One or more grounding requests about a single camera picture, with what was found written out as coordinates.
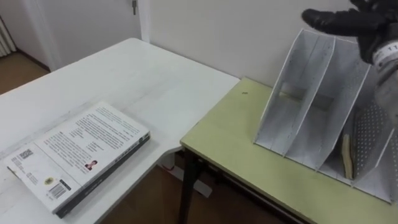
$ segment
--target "black metal table leg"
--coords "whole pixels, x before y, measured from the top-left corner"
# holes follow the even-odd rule
[[[189,208],[191,205],[193,185],[195,184],[200,168],[197,164],[197,158],[189,151],[185,150],[185,168],[184,180],[182,183],[180,214],[178,216],[178,224],[186,224],[188,220]]]

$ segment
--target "barcode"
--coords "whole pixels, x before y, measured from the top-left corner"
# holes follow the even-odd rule
[[[19,156],[21,156],[23,159],[26,159],[31,155],[33,155],[33,152],[30,149],[27,149],[23,153],[19,154]]]
[[[62,184],[57,184],[55,187],[51,188],[51,190],[49,192],[55,199],[58,199],[66,191],[67,190],[65,188],[63,188]]]

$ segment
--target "black glove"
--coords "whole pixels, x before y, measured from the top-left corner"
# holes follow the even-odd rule
[[[333,35],[357,37],[361,58],[373,63],[377,48],[398,39],[398,0],[350,0],[358,10],[320,12],[307,9],[302,19],[311,27]]]

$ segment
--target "logo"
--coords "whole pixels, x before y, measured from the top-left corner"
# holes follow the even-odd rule
[[[45,185],[50,185],[50,184],[52,184],[52,182],[54,182],[54,178],[49,177],[49,178],[47,178],[47,179],[44,181],[44,184],[45,184]]]

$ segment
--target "white table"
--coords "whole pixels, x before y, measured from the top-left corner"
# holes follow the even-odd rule
[[[65,112],[105,99],[147,126],[152,139],[64,219],[1,164],[0,223],[100,221],[239,80],[129,39],[0,96],[0,152]]]

